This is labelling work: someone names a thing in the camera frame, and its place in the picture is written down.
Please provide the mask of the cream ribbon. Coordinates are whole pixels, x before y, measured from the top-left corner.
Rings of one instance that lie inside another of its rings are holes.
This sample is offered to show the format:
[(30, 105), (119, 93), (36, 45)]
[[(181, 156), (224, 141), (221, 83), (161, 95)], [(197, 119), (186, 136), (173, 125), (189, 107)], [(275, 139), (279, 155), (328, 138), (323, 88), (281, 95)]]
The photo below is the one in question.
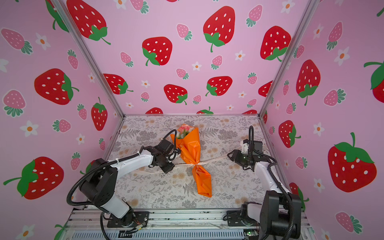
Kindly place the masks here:
[(133, 171), (132, 175), (134, 177), (160, 177), (163, 179), (173, 178), (174, 175), (176, 175), (176, 178), (179, 178), (179, 174), (182, 174), (189, 178), (193, 177), (194, 167), (197, 167), (197, 169), (203, 168), (212, 176), (212, 178), (231, 176), (234, 175), (236, 171), (242, 171), (242, 168), (230, 161), (227, 156), (220, 156), (200, 162), (197, 165), (186, 164), (180, 159), (180, 161), (175, 163), (175, 167), (167, 174), (165, 174), (159, 167), (142, 167)]

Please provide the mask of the orange wrapping paper sheet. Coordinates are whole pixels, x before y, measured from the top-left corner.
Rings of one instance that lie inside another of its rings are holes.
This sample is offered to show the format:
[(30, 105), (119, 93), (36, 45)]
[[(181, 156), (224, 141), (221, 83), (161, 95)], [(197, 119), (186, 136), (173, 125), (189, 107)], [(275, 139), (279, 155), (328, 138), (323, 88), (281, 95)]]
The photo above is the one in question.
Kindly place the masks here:
[[(171, 134), (172, 140), (176, 141), (176, 147), (181, 150), (181, 158), (186, 164), (197, 165), (201, 159), (201, 141), (199, 128), (191, 131), (185, 138), (177, 139), (177, 134)], [(204, 197), (212, 197), (212, 176), (203, 168), (193, 169), (193, 177), (197, 184), (197, 192)]]

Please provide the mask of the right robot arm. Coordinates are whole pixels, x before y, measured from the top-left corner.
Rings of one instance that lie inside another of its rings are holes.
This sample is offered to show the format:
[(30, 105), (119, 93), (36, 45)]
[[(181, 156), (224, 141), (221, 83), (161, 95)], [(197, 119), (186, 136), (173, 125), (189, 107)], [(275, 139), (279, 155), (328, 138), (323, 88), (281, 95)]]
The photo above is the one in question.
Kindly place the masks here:
[(232, 227), (259, 227), (260, 240), (269, 236), (298, 239), (301, 235), (301, 199), (274, 174), (272, 168), (277, 161), (264, 154), (262, 146), (260, 141), (244, 140), (241, 150), (233, 150), (227, 156), (244, 170), (256, 173), (266, 191), (263, 202), (245, 202), (238, 211), (228, 211), (223, 220)]

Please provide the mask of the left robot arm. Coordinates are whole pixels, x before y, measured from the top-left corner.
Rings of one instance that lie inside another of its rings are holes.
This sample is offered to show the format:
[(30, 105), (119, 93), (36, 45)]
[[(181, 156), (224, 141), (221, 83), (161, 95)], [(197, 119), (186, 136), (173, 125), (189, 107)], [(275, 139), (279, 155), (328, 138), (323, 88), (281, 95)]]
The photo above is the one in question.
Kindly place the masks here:
[(175, 167), (173, 160), (180, 154), (175, 143), (163, 139), (154, 147), (142, 146), (128, 157), (109, 162), (97, 159), (70, 189), (67, 204), (74, 207), (93, 205), (128, 226), (134, 221), (134, 211), (115, 193), (117, 180), (145, 166), (160, 167), (167, 174)]

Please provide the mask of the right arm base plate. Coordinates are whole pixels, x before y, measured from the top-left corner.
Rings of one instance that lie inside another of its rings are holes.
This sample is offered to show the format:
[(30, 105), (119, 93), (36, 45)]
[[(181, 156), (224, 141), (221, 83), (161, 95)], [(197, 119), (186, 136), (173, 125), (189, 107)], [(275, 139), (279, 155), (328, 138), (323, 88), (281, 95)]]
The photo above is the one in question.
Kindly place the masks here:
[(223, 221), (227, 222), (230, 227), (257, 227), (260, 224), (249, 217), (246, 217), (241, 210), (227, 211), (223, 216)]

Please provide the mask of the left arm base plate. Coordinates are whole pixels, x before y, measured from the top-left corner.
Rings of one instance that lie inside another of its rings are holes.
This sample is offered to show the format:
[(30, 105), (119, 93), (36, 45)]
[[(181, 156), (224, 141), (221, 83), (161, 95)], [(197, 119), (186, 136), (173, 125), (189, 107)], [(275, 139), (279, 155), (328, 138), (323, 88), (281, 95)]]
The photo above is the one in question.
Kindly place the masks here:
[(107, 223), (108, 228), (145, 228), (149, 220), (150, 212), (147, 211), (128, 211), (121, 219), (110, 214)]

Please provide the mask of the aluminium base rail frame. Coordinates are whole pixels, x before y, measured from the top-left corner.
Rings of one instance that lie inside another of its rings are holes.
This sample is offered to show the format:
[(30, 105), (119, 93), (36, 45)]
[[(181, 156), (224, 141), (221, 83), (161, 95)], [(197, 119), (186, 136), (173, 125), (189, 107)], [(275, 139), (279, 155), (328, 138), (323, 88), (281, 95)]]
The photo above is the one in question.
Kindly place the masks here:
[(258, 225), (245, 226), (237, 221), (225, 221), (224, 216), (237, 209), (140, 209), (145, 213), (140, 230), (119, 227), (101, 220), (96, 209), (74, 210), (59, 240), (256, 240)]

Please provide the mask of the right vertical aluminium post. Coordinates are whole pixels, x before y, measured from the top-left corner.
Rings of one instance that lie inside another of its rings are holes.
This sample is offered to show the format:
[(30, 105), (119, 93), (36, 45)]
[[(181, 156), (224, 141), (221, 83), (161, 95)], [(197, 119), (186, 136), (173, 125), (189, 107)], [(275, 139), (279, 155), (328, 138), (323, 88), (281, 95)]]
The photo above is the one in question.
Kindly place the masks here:
[(291, 62), (291, 60), (293, 58), (294, 51), (295, 51), (296, 47), (299, 45), (299, 43), (300, 43), (308, 25), (309, 25), (309, 23), (311, 22), (311, 19), (312, 19), (313, 15), (315, 14), (316, 9), (317, 9), (319, 4), (320, 4), (319, 0), (311, 0), (308, 2), (307, 6), (305, 8), (305, 11), (303, 13), (303, 16), (298, 23), (296, 31), (295, 31), (294, 35), (292, 36), (292, 41), (288, 47), (288, 50), (285, 53), (285, 56), (282, 60), (282, 63), (279, 66), (278, 71), (276, 73), (276, 76), (272, 82), (272, 85), (271, 85), (271, 88), (267, 94), (267, 98), (265, 100), (265, 103), (263, 104), (261, 112), (259, 113), (259, 118), (262, 118), (264, 116), (264, 113), (267, 110), (267, 108), (271, 102), (271, 99), (274, 96), (274, 93), (275, 93), (277, 87), (279, 86), (280, 81), (285, 74), (285, 71), (287, 70), (289, 63)]

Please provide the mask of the vertical aluminium post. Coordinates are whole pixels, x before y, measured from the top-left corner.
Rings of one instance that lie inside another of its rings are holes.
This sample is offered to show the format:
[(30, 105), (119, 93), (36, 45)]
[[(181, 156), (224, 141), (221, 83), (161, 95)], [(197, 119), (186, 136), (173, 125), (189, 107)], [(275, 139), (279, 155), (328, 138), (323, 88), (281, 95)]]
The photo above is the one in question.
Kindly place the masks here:
[(110, 103), (114, 107), (115, 111), (117, 112), (120, 119), (124, 119), (125, 114), (120, 107), (118, 101), (114, 97), (113, 92), (111, 91), (102, 71), (100, 70), (97, 62), (95, 61), (90, 49), (88, 48), (87, 44), (83, 40), (83, 36), (79, 32), (78, 28), (76, 27), (75, 22), (73, 21), (72, 17), (70, 16), (70, 13), (66, 6), (66, 1), (60, 1), (60, 0), (53, 0), (53, 4), (57, 8), (57, 11), (62, 18), (63, 22), (67, 26), (70, 34), (72, 35), (74, 41), (76, 42), (78, 48), (82, 52), (82, 55), (84, 56), (87, 64), (89, 65), (90, 69), (92, 70), (92, 73), (97, 78), (100, 86), (102, 87), (104, 93), (106, 94), (107, 98), (109, 99)]
[(264, 116), (264, 113), (267, 110), (267, 108), (271, 102), (271, 99), (274, 96), (274, 93), (275, 93), (277, 87), (279, 86), (280, 81), (285, 74), (285, 71), (287, 70), (289, 63), (291, 62), (291, 60), (293, 58), (294, 51), (295, 51), (296, 47), (299, 45), (299, 43), (300, 43), (308, 25), (309, 25), (309, 23), (311, 22), (311, 19), (312, 19), (313, 15), (315, 14), (316, 9), (317, 9), (319, 4), (320, 4), (319, 0), (311, 0), (308, 2), (307, 6), (305, 8), (305, 11), (303, 13), (303, 16), (298, 23), (296, 31), (295, 31), (294, 35), (292, 36), (292, 41), (288, 47), (288, 50), (285, 53), (285, 56), (282, 60), (282, 63), (279, 66), (278, 71), (276, 73), (276, 76), (272, 82), (272, 85), (271, 85), (271, 88), (267, 94), (267, 98), (265, 100), (265, 103), (263, 104), (261, 112), (259, 113), (259, 118), (262, 118)]

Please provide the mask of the left vertical aluminium post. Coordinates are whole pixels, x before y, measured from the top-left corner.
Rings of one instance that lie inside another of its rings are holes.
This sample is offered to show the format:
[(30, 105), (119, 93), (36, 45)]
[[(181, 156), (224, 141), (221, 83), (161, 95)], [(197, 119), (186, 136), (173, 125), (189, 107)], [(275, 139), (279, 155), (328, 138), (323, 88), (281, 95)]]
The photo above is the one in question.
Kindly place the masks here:
[(84, 56), (87, 64), (89, 65), (90, 69), (92, 70), (92, 73), (97, 78), (100, 86), (102, 87), (104, 93), (106, 94), (107, 98), (109, 99), (110, 103), (114, 107), (115, 111), (117, 112), (120, 119), (124, 119), (125, 114), (120, 107), (118, 101), (114, 97), (113, 92), (111, 91), (102, 71), (100, 70), (97, 62), (95, 61), (90, 49), (88, 48), (87, 44), (83, 40), (83, 36), (79, 32), (78, 28), (76, 27), (75, 22), (73, 21), (72, 17), (70, 16), (70, 13), (66, 6), (66, 1), (60, 1), (60, 0), (53, 0), (53, 4), (57, 8), (57, 11), (62, 18), (63, 22), (67, 26), (70, 34), (72, 35), (74, 41), (76, 42), (78, 48), (82, 52), (82, 55)]

